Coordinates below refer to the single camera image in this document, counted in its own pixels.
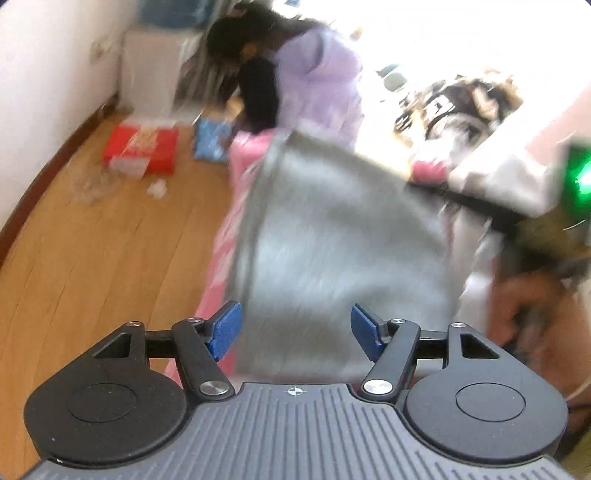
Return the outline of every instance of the ribbed gray plate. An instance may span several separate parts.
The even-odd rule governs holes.
[[[187,429],[132,465],[82,471],[42,462],[26,480],[557,480],[552,460],[478,468],[432,452],[396,411],[352,397],[345,385],[245,384],[200,406]]]

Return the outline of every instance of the hand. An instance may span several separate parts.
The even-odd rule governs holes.
[[[591,374],[591,329],[584,306],[548,273],[522,274],[495,279],[489,297],[487,337],[498,345],[513,339],[518,329],[512,319],[523,307],[549,314],[542,337],[528,353],[528,366],[565,397],[577,390]],[[569,406],[591,403],[591,388]],[[591,408],[569,417],[569,430],[585,424]]]

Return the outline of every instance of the blue gripper pad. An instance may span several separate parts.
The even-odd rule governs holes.
[[[351,331],[359,346],[372,362],[378,361],[385,345],[379,337],[381,319],[369,309],[355,304],[351,309]]]
[[[242,328],[242,307],[237,301],[227,302],[211,319],[212,338],[205,345],[219,362],[232,346]]]

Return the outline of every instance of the pink cloth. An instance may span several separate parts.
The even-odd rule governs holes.
[[[259,135],[239,132],[230,146],[229,169],[233,199],[230,211],[213,241],[212,259],[207,268],[207,287],[195,312],[198,318],[209,319],[222,307],[246,200],[256,176],[255,173],[269,149],[274,133],[273,130],[266,130]],[[232,376],[234,370],[232,350],[218,365],[226,376]],[[168,362],[164,374],[181,385],[175,360],[171,359]]]

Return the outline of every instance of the blue bag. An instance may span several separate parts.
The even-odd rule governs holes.
[[[224,121],[201,119],[195,132],[195,158],[211,162],[227,162],[226,151],[220,145],[232,132],[232,126]]]

